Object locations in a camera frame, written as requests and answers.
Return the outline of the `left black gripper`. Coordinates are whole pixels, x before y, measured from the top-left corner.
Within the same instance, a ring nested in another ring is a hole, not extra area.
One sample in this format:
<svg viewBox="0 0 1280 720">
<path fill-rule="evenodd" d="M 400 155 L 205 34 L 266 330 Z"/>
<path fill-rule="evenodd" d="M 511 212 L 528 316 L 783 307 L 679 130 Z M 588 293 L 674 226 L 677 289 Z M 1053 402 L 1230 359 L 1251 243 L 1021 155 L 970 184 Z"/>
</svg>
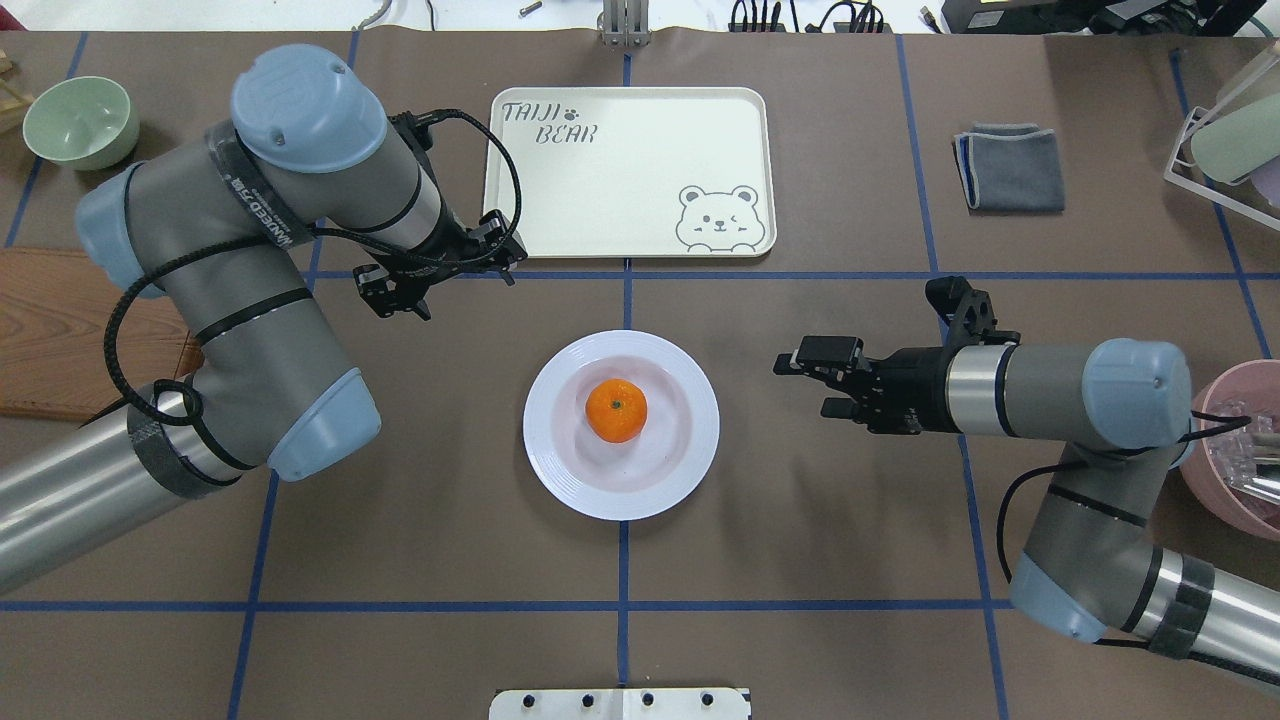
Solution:
<svg viewBox="0 0 1280 720">
<path fill-rule="evenodd" d="M 379 316 L 412 313 L 429 322 L 428 290 L 458 274 L 494 272 L 507 284 L 513 265 L 529 259 L 518 232 L 506 215 L 484 215 L 474 228 L 442 220 L 416 247 L 375 241 L 379 265 L 355 268 L 358 296 Z"/>
</svg>

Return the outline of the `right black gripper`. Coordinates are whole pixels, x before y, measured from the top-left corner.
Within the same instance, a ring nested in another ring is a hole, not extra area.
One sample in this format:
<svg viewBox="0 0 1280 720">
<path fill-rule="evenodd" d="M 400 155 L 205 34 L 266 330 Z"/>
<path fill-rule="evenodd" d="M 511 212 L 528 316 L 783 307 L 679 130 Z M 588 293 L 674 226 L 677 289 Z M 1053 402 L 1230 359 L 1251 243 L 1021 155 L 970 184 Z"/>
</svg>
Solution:
<svg viewBox="0 0 1280 720">
<path fill-rule="evenodd" d="M 947 363 L 941 347 L 900 348 L 874 360 L 863 356 L 858 337 L 804 337 L 795 350 L 776 357 L 773 373 L 818 379 L 846 374 L 851 397 L 824 398 L 823 418 L 854 421 L 878 434 L 918 436 L 951 432 Z"/>
</svg>

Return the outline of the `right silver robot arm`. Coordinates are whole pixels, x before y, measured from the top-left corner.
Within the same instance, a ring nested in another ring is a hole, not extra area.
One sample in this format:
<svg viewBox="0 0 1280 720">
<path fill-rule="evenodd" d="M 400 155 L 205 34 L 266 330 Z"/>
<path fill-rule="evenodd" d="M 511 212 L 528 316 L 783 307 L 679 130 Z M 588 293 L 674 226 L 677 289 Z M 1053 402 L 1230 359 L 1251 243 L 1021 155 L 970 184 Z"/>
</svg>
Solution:
<svg viewBox="0 0 1280 720">
<path fill-rule="evenodd" d="M 1126 647 L 1277 692 L 1277 592 L 1148 536 L 1166 477 L 1196 438 L 1178 347 L 997 337 L 874 360 L 856 337 L 808 336 L 773 370 L 819 380 L 833 391 L 823 416 L 873 433 L 1062 442 L 1027 542 L 1007 564 L 1011 605 L 1084 644 L 1106 644 L 1116 630 Z"/>
</svg>

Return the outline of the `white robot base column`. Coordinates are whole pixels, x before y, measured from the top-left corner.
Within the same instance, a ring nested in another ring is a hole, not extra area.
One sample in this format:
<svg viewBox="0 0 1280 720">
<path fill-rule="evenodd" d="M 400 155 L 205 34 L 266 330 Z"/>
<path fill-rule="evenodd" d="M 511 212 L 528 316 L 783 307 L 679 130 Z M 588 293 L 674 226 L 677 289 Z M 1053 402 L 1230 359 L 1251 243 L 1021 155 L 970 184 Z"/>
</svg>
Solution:
<svg viewBox="0 0 1280 720">
<path fill-rule="evenodd" d="M 751 719 L 750 691 L 731 687 L 511 689 L 489 719 Z"/>
</svg>

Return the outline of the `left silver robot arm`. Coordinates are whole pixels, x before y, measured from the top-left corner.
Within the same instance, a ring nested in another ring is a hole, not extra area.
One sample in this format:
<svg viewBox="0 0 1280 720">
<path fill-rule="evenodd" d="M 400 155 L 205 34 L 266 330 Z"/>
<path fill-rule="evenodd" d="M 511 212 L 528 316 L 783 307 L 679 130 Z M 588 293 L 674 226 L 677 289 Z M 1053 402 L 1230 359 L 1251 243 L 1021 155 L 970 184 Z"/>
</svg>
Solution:
<svg viewBox="0 0 1280 720">
<path fill-rule="evenodd" d="M 365 247 L 358 296 L 429 319 L 426 292 L 527 258 L 511 213 L 465 225 L 429 160 L 458 109 L 388 115 L 338 55 L 265 51 L 204 137 L 87 193 L 76 228 L 123 295 L 102 352 L 118 401 L 3 469 L 3 591 L 270 468 L 301 480 L 372 441 L 381 418 L 291 251 Z"/>
</svg>

